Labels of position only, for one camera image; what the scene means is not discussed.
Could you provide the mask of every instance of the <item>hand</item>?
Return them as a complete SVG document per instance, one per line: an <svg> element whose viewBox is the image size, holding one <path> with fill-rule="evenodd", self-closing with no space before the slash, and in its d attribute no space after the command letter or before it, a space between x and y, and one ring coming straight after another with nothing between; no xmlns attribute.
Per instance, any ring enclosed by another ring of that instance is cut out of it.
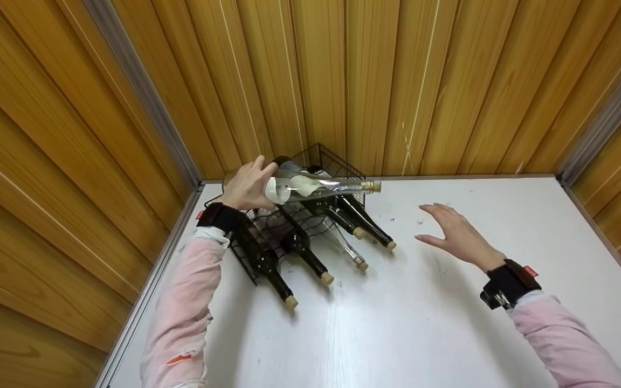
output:
<svg viewBox="0 0 621 388"><path fill-rule="evenodd" d="M265 157L260 155L255 162L241 167L234 178L227 183L219 202L239 210L274 209L272 201L265 196L265 185L277 170L277 164L271 163L263 169Z"/></svg>
<svg viewBox="0 0 621 388"><path fill-rule="evenodd" d="M493 248L468 220L443 204L421 205L439 223L444 240L431 235L416 235L416 240L449 252L452 256L488 272L505 264L505 255Z"/></svg>

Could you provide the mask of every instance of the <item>black wrist strap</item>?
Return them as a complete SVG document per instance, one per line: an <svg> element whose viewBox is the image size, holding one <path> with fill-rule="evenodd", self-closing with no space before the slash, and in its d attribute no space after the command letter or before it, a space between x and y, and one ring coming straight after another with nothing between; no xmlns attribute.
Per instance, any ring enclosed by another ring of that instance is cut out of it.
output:
<svg viewBox="0 0 621 388"><path fill-rule="evenodd" d="M490 281L483 287L480 297L491 310L503 306L515 307L520 297L541 287L532 275L517 262L505 259L505 265L488 271Z"/></svg>
<svg viewBox="0 0 621 388"><path fill-rule="evenodd" d="M241 211L226 206L222 202L214 202L200 215L198 226L214 226L228 234L241 223L243 217L246 215Z"/></svg>

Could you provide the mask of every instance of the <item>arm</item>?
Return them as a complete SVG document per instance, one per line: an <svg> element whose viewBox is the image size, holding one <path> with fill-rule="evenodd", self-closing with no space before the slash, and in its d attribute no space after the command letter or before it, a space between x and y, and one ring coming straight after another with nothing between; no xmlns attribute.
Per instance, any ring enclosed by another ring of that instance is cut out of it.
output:
<svg viewBox="0 0 621 388"><path fill-rule="evenodd" d="M468 220L449 206L422 205L442 227L445 238L417 235L488 273L505 265L505 255L494 249ZM534 290L517 300L509 312L517 330L561 387L621 387L621 371L581 320L554 297Z"/></svg>
<svg viewBox="0 0 621 388"><path fill-rule="evenodd" d="M271 163L263 169L264 161L259 156L255 162L241 167L218 201L237 210L274 208L263 189L277 165ZM225 214L225 221L232 221L227 217L239 217L231 210L218 214ZM214 226L199 225L177 259L171 278L157 298L150 323L140 365L143 388L205 386L205 332L212 320L209 305L222 279L219 264L229 245L225 235L225 231Z"/></svg>
<svg viewBox="0 0 621 388"><path fill-rule="evenodd" d="M557 298L530 292L509 315L560 387L621 387L610 354Z"/></svg>
<svg viewBox="0 0 621 388"><path fill-rule="evenodd" d="M208 306L222 278L219 263L227 243L219 229L197 228L183 249L157 298L141 359L144 387L204 386L205 331L212 319Z"/></svg>

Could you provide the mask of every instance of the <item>wristband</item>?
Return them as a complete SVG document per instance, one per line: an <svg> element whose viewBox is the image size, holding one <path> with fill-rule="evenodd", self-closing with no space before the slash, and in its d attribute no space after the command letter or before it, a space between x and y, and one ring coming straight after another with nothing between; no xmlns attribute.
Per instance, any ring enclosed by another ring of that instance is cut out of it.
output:
<svg viewBox="0 0 621 388"><path fill-rule="evenodd" d="M504 307L513 309L520 297L541 287L532 275L514 260L505 259L505 265L487 272L490 281L483 287L480 297L490 310Z"/></svg>

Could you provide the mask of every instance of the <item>left hand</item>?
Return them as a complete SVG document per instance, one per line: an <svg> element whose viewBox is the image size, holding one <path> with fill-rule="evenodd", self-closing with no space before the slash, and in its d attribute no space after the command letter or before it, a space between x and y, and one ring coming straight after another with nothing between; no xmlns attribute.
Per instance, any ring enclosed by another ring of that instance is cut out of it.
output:
<svg viewBox="0 0 621 388"><path fill-rule="evenodd" d="M239 210L274 209L272 201L265 196L265 185L277 171L277 164L271 163L263 169L265 157L260 155L255 162L250 162L239 169L233 179L224 188L224 194L217 199L226 206Z"/></svg>

